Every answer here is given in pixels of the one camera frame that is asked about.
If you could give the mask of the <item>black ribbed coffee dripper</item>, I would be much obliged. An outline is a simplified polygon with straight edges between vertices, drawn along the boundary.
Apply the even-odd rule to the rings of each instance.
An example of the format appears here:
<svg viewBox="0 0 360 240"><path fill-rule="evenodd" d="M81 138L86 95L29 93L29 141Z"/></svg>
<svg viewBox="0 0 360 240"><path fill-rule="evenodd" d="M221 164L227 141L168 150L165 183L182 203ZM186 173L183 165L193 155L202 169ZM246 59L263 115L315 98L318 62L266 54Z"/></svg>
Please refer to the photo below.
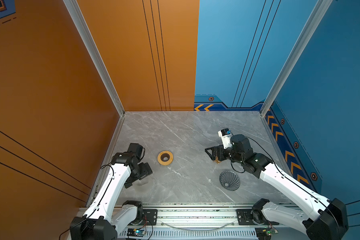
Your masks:
<svg viewBox="0 0 360 240"><path fill-rule="evenodd" d="M228 191L236 191L241 185L240 178L232 171L222 172L219 181L221 186Z"/></svg>

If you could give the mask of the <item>wooden ring dripper stand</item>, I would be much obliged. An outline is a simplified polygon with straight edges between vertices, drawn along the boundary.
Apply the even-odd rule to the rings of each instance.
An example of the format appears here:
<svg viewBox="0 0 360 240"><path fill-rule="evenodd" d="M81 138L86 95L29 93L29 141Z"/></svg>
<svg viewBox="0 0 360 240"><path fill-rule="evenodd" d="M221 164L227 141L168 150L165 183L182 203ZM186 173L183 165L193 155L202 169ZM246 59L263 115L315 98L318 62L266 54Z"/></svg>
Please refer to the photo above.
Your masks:
<svg viewBox="0 0 360 240"><path fill-rule="evenodd" d="M173 162L174 155L170 151L162 151L159 153L157 159L160 165L168 166Z"/></svg>

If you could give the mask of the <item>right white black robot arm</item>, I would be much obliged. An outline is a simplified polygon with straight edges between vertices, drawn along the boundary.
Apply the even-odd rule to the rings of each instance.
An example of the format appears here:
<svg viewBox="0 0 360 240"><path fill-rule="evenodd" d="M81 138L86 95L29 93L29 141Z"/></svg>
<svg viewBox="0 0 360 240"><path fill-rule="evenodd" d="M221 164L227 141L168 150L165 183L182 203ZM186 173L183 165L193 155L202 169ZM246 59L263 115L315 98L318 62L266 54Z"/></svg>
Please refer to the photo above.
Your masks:
<svg viewBox="0 0 360 240"><path fill-rule="evenodd" d="M214 162L229 160L239 163L246 173L270 184L299 209L277 205L260 199L252 207L253 221L259 225L276 222L293 228L311 240L340 240L349 229L346 205L337 198L329 200L304 186L281 170L274 160L256 153L250 138L233 135L228 129L219 132L222 144L206 148Z"/></svg>

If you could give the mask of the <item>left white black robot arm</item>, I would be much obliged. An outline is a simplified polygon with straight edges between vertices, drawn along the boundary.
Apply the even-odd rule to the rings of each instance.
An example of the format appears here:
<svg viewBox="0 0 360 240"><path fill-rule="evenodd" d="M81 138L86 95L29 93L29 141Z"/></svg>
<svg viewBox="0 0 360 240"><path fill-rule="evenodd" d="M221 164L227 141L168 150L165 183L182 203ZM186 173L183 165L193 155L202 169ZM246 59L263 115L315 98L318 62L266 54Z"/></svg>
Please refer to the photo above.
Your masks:
<svg viewBox="0 0 360 240"><path fill-rule="evenodd" d="M126 152L116 153L109 164L107 179L98 195L82 217L75 217L69 228L72 240L116 240L119 232L129 224L137 225L144 219L139 201L126 201L112 219L113 211L123 188L153 173L148 163L142 163L145 148L131 143Z"/></svg>

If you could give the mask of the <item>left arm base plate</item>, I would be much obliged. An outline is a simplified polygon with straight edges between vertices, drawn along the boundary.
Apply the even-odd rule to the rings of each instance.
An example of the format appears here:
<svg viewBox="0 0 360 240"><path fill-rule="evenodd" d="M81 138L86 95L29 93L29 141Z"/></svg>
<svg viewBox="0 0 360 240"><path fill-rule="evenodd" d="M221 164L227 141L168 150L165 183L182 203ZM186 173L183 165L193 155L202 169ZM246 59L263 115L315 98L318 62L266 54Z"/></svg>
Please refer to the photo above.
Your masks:
<svg viewBox="0 0 360 240"><path fill-rule="evenodd" d="M144 225L146 220L149 221L151 225L155 226L157 224L157 219L158 219L157 209L143 209L143 218L138 223L138 226Z"/></svg>

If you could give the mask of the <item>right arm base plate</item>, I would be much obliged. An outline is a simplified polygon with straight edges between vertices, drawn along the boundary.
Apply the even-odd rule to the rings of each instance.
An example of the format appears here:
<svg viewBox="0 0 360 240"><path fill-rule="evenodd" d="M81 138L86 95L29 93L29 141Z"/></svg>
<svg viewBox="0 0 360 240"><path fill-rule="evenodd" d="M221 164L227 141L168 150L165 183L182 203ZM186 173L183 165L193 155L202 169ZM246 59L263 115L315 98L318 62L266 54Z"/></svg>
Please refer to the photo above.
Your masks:
<svg viewBox="0 0 360 240"><path fill-rule="evenodd" d="M265 216L260 211L253 211L252 209L237 209L236 213L240 226L279 225L277 222L269 222L266 220Z"/></svg>

